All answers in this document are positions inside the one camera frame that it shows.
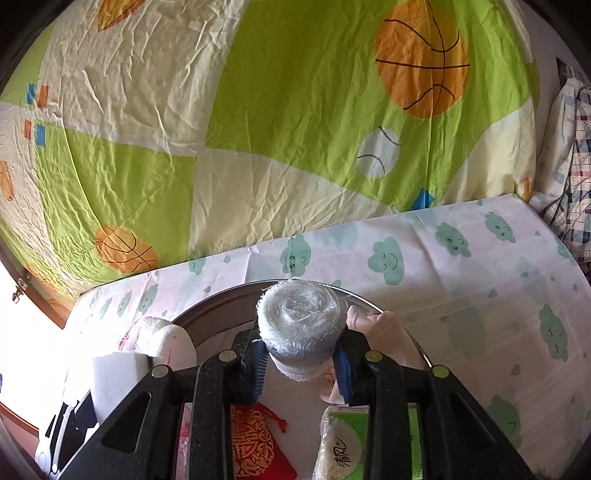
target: blue square print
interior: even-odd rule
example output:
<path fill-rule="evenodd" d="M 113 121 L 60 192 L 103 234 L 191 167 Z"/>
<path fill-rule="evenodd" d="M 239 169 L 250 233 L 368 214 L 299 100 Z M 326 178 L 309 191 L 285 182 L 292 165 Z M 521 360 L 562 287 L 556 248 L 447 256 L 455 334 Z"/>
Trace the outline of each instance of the blue square print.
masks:
<path fill-rule="evenodd" d="M 35 141 L 40 147 L 45 147 L 45 127 L 43 125 L 37 125 Z"/>
<path fill-rule="evenodd" d="M 421 189 L 418 192 L 417 198 L 410 207 L 411 210 L 422 210 L 429 208 L 429 206 L 435 201 L 435 198 L 425 189 Z"/>
<path fill-rule="evenodd" d="M 32 105 L 35 102 L 35 84 L 29 83 L 27 89 L 27 105 Z"/>

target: white foam block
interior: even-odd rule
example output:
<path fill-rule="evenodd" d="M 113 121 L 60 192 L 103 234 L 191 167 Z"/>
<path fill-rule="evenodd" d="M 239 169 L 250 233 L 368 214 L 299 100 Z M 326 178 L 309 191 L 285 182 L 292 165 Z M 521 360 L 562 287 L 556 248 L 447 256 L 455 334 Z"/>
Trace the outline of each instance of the white foam block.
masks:
<path fill-rule="evenodd" d="M 92 403 L 102 424 L 149 371 L 148 356 L 116 352 L 92 359 Z"/>

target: black metal clamp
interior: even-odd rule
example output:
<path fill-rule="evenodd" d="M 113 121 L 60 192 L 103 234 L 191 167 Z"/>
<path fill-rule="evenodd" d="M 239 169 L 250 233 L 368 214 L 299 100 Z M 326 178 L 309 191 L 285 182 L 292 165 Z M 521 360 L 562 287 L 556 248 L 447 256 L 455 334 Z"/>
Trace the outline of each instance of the black metal clamp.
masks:
<path fill-rule="evenodd" d="M 174 477 L 183 404 L 193 402 L 189 480 L 233 480 L 230 405 L 256 403 L 268 352 L 258 330 L 199 367 L 154 367 L 73 456 L 63 480 Z M 410 480 L 408 404 L 419 411 L 424 480 L 534 480 L 509 440 L 446 368 L 406 368 L 345 329 L 333 363 L 351 406 L 369 405 L 366 480 Z"/>

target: basketball print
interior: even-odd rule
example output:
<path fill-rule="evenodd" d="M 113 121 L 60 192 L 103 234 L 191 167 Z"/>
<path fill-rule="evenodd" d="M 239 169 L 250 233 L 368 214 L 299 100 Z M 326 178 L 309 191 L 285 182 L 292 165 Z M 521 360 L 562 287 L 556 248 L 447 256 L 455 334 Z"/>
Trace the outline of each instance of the basketball print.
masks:
<path fill-rule="evenodd" d="M 121 273 L 145 272 L 158 265 L 152 246 L 123 227 L 102 225 L 95 233 L 95 244 L 108 266 Z"/>
<path fill-rule="evenodd" d="M 409 115 L 432 118 L 463 95 L 470 63 L 459 29 L 425 0 L 408 0 L 384 19 L 376 65 L 390 97 Z"/>
<path fill-rule="evenodd" d="M 118 24 L 135 10 L 145 0 L 103 0 L 98 15 L 99 32 Z"/>
<path fill-rule="evenodd" d="M 9 202 L 14 200 L 14 186 L 12 186 L 12 177 L 6 160 L 0 161 L 0 190 L 6 200 Z"/>
<path fill-rule="evenodd" d="M 55 288 L 55 286 L 53 285 L 51 280 L 49 280 L 46 276 L 39 273 L 39 270 L 37 270 L 35 268 L 35 266 L 33 266 L 33 264 L 27 263 L 25 265 L 25 268 L 29 271 L 29 273 L 33 277 L 35 277 L 37 280 L 39 280 L 41 283 L 43 283 L 47 288 L 49 288 L 51 291 L 57 292 L 57 288 Z"/>

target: white towel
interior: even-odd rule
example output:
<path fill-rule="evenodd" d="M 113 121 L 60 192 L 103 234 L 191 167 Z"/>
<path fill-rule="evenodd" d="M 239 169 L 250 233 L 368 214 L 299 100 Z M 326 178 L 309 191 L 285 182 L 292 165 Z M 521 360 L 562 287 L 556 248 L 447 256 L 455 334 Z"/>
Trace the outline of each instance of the white towel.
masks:
<path fill-rule="evenodd" d="M 197 353 L 185 329 L 154 317 L 133 323 L 119 342 L 119 351 L 144 353 L 154 358 L 154 365 L 166 364 L 173 370 L 197 365 Z"/>
<path fill-rule="evenodd" d="M 308 381 L 327 370 L 346 322 L 342 301 L 330 287 L 282 281 L 264 293 L 256 310 L 261 339 L 286 377 Z"/>

